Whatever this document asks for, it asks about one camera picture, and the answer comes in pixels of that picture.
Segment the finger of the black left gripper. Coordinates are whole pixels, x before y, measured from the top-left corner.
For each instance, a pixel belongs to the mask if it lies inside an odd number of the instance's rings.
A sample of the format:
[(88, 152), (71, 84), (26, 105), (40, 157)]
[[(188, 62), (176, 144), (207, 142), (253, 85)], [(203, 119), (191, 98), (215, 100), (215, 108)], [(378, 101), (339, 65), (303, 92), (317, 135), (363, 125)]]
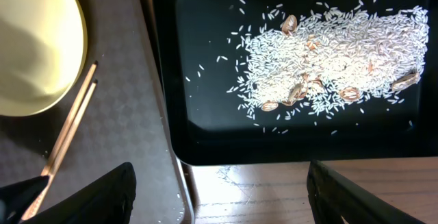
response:
[(1, 224), (16, 224), (46, 188), (49, 176), (37, 176), (1, 187)]

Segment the rice and shell scraps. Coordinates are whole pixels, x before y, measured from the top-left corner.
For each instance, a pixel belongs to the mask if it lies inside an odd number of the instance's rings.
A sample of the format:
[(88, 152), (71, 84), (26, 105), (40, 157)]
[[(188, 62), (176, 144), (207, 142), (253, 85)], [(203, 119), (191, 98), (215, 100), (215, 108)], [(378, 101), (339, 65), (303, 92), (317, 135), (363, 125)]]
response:
[(431, 15), (355, 0), (178, 0), (188, 120), (204, 134), (410, 131)]

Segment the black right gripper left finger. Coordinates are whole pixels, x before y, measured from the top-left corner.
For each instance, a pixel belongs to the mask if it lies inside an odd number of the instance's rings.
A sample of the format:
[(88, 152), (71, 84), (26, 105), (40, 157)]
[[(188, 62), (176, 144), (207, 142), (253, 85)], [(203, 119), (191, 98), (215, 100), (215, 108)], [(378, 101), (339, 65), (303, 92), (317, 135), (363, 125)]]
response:
[(31, 224), (128, 224), (136, 198), (136, 174), (124, 162), (57, 205), (27, 220)]

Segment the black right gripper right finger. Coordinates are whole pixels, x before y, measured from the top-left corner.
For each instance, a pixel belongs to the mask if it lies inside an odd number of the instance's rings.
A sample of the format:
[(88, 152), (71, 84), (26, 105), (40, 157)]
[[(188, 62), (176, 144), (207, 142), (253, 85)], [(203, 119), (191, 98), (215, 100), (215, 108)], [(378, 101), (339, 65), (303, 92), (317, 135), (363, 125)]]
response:
[(312, 160), (307, 192), (316, 224), (422, 224), (318, 160)]

